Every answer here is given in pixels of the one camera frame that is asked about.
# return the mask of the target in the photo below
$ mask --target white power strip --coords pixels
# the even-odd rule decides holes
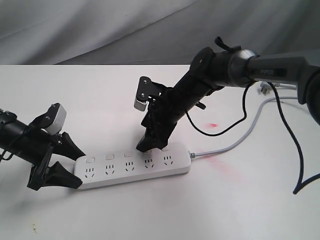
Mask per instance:
[[[78,189],[92,189],[145,179],[189,172],[190,154],[180,143],[170,143],[160,150],[136,149],[109,152],[98,156],[82,156],[74,166],[74,175],[82,180]]]

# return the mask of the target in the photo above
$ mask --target table surface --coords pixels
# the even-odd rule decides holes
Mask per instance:
[[[188,70],[176,66],[0,66],[0,108],[24,123],[59,102],[63,130],[86,154],[134,148],[145,112],[134,109],[140,76],[173,86]],[[260,103],[258,84],[248,91],[248,119],[219,137],[195,131],[183,117],[171,142],[190,152],[217,150],[249,128]],[[225,88],[203,99],[190,115],[207,132],[242,117],[243,89]],[[279,90],[281,96],[295,96]],[[284,101],[283,112],[305,157],[305,178],[320,172],[320,127],[306,106]],[[54,155],[69,171],[74,162]],[[18,157],[0,164],[0,238],[34,239],[320,239],[320,181],[292,191],[299,157],[276,104],[268,103],[251,135],[224,154],[197,158],[189,173],[91,190],[26,187],[31,165]]]

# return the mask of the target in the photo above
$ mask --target gray curtain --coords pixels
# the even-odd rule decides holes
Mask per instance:
[[[188,64],[221,36],[259,54],[320,48],[317,0],[0,0],[0,64]]]

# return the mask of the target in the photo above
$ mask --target electrical outlet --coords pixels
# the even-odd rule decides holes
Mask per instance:
[[[136,149],[82,156],[74,166],[74,175],[82,180],[81,190],[99,188],[169,175],[184,174],[191,167],[190,154],[180,143],[170,143],[163,150],[147,152]]]

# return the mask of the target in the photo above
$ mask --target power strip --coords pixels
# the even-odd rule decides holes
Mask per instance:
[[[164,149],[147,152],[136,149],[82,156],[74,166],[74,175],[82,180],[80,190],[159,178],[189,172],[191,158],[186,147],[170,143]]]

